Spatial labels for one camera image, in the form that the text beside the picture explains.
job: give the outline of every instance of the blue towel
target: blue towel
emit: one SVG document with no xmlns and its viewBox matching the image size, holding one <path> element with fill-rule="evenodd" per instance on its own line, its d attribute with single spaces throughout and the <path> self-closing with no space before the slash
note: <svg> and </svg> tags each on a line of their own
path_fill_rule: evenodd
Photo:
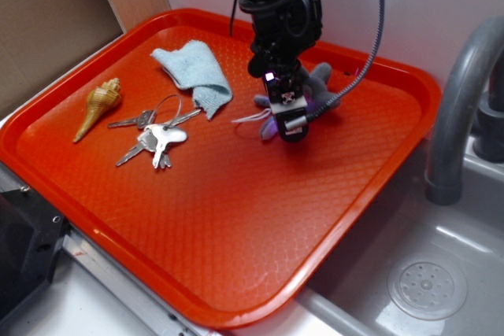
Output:
<svg viewBox="0 0 504 336">
<path fill-rule="evenodd" d="M 215 112 L 232 99 L 231 88 L 212 50 L 201 41 L 190 41 L 182 49 L 152 53 L 181 90 L 193 90 L 195 107 L 203 108 L 210 120 Z"/>
</svg>

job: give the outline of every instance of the key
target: key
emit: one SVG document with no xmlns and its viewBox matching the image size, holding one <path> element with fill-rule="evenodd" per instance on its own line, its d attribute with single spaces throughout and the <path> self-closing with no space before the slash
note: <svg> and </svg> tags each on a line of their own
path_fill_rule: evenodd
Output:
<svg viewBox="0 0 504 336">
<path fill-rule="evenodd" d="M 152 131 L 150 129 L 145 130 L 142 134 L 140 134 L 137 138 L 138 142 L 135 146 L 133 146 L 127 153 L 124 155 L 117 163 L 116 167 L 126 163 L 131 158 L 135 157 L 142 151 L 146 150 L 151 153 L 156 152 L 156 146 L 158 145 L 158 139 L 153 136 Z M 163 153 L 159 160 L 159 166 L 161 168 L 171 167 L 172 162 L 170 161 L 168 155 Z"/>
<path fill-rule="evenodd" d="M 168 126 L 168 127 L 172 127 L 172 126 L 176 126 L 178 124 L 181 124 L 183 122 L 186 122 L 187 120 L 189 120 L 190 118 L 194 117 L 194 116 L 197 116 L 202 110 L 200 108 L 197 108 L 189 113 L 185 113 L 185 114 L 182 114 L 178 117 L 175 117 L 173 120 L 170 120 L 170 121 L 166 121 L 166 122 L 163 122 L 162 124 L 160 125 L 165 125 L 165 126 Z"/>
<path fill-rule="evenodd" d="M 140 134 L 136 140 L 138 141 L 136 145 L 134 145 L 127 153 L 124 155 L 117 163 L 116 167 L 126 163 L 131 158 L 135 157 L 139 153 L 144 150 L 147 151 L 155 151 L 156 145 L 158 144 L 158 140 L 156 137 L 152 135 L 152 131 L 150 129 L 146 129 Z"/>
<path fill-rule="evenodd" d="M 187 140 L 187 133 L 178 127 L 154 124 L 146 126 L 146 130 L 151 130 L 152 135 L 157 138 L 156 152 L 152 160 L 154 168 L 160 166 L 162 154 L 170 143 L 181 143 Z"/>
<path fill-rule="evenodd" d="M 154 118 L 156 118 L 155 110 L 144 110 L 142 114 L 136 118 L 128 118 L 127 120 L 112 122 L 111 124 L 108 124 L 107 127 L 113 128 L 136 125 L 138 129 L 144 129 L 145 126 L 154 122 Z"/>
</svg>

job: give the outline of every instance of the tray rim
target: tray rim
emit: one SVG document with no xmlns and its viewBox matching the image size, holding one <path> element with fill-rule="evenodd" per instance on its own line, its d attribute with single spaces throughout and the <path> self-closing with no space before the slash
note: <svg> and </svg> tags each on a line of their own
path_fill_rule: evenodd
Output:
<svg viewBox="0 0 504 336">
<path fill-rule="evenodd" d="M 19 175 L 28 185 L 39 191 L 57 209 L 68 209 L 69 206 L 74 206 L 75 203 L 71 196 L 58 191 L 57 187 L 44 179 L 36 171 L 35 167 L 16 154 L 16 140 L 32 122 L 32 114 L 45 114 L 45 112 L 59 104 L 61 98 L 66 98 L 72 94 L 75 90 L 72 89 L 70 91 L 67 88 L 68 85 L 65 85 L 66 83 L 71 83 L 72 79 L 80 77 L 80 80 L 86 83 L 88 80 L 94 78 L 101 72 L 100 68 L 103 61 L 106 61 L 107 65 L 113 64 L 128 51 L 131 51 L 131 49 L 143 42 L 145 38 L 166 28 L 177 25 L 188 25 L 201 29 L 201 24 L 198 23 L 198 20 L 205 20 L 206 26 L 204 29 L 207 31 L 222 35 L 228 33 L 228 26 L 225 22 L 226 17 L 198 9 L 171 10 L 144 21 L 127 34 L 110 43 L 106 48 L 100 50 L 91 59 L 61 77 L 50 88 L 19 108 L 6 121 L 3 127 L 0 128 L 0 161 Z M 254 33 L 249 23 L 242 20 L 235 21 L 233 39 L 249 42 L 253 37 Z M 367 54 L 356 50 L 319 41 L 315 47 L 307 50 L 301 56 L 301 59 L 320 61 L 320 55 L 331 56 L 332 60 L 324 60 L 335 68 L 345 66 L 352 69 L 356 69 L 368 57 Z M 177 284 L 175 280 L 170 281 L 170 287 L 167 288 L 167 282 L 164 280 L 167 274 L 159 271 L 159 269 L 158 271 L 154 269 L 153 274 L 145 277 L 143 274 L 144 270 L 153 270 L 153 264 L 146 258 L 139 260 L 137 256 L 128 253 L 128 249 L 124 246 L 119 246 L 111 240 L 110 237 L 114 236 L 115 232 L 108 230 L 109 233 L 107 235 L 95 234 L 92 222 L 85 216 L 81 216 L 81 219 L 75 216 L 71 221 L 78 220 L 77 228 L 117 259 L 134 275 L 142 277 L 141 281 L 148 287 L 151 289 L 163 288 L 162 290 L 155 290 L 156 293 L 166 301 L 168 301 L 166 298 L 169 298 L 171 305 L 196 323 L 217 329 L 228 329 L 257 322 L 285 306 L 300 291 L 306 280 L 322 263 L 324 257 L 335 248 L 347 230 L 365 211 L 367 204 L 380 192 L 433 125 L 441 94 L 441 90 L 435 80 L 428 73 L 418 68 L 380 57 L 375 60 L 367 78 L 382 83 L 383 81 L 377 78 L 383 76 L 384 73 L 388 75 L 392 74 L 395 78 L 391 83 L 386 85 L 402 89 L 417 99 L 421 107 L 421 118 L 417 126 L 404 138 L 400 147 L 387 159 L 384 166 L 371 178 L 369 184 L 354 199 L 344 212 L 341 220 L 320 240 L 314 250 L 315 253 L 309 255 L 299 268 L 293 272 L 291 280 L 286 282 L 268 301 L 259 304 L 255 308 L 251 308 L 245 312 L 216 311 L 215 308 L 209 307 L 194 294 L 191 294 L 183 285 Z M 413 81 L 418 85 L 405 88 L 397 84 L 397 82 L 401 82 L 402 80 Z"/>
</svg>

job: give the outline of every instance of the led light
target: led light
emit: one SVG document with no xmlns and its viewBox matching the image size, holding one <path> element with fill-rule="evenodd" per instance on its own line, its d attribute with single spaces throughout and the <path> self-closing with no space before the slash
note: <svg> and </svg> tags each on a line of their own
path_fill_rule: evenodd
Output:
<svg viewBox="0 0 504 336">
<path fill-rule="evenodd" d="M 266 81 L 269 82 L 270 80 L 275 79 L 275 75 L 272 72 L 266 72 L 265 78 L 266 78 Z"/>
</svg>

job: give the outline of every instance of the faucet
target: faucet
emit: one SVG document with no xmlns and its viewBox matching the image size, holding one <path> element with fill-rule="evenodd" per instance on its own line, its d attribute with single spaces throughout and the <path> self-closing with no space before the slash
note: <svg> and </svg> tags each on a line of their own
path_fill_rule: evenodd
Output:
<svg viewBox="0 0 504 336">
<path fill-rule="evenodd" d="M 452 68 L 424 175 L 430 202 L 452 205 L 461 198 L 462 164 L 473 121 L 475 154 L 487 161 L 504 161 L 503 52 L 504 17 L 492 17 L 471 34 Z"/>
</svg>

